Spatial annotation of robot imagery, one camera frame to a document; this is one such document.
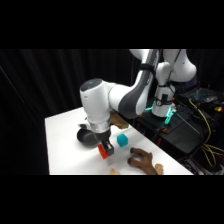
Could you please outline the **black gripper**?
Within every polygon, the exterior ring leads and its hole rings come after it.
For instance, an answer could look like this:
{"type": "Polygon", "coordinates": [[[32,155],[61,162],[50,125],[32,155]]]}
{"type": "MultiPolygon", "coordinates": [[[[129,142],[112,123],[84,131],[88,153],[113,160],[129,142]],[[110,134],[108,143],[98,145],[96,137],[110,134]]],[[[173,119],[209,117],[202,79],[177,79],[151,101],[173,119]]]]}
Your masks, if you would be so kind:
{"type": "Polygon", "coordinates": [[[109,138],[111,136],[111,131],[108,130],[103,133],[95,133],[95,138],[100,141],[99,143],[99,151],[100,152],[106,152],[108,156],[111,156],[114,154],[114,147],[111,143],[109,143],[109,138]]]}

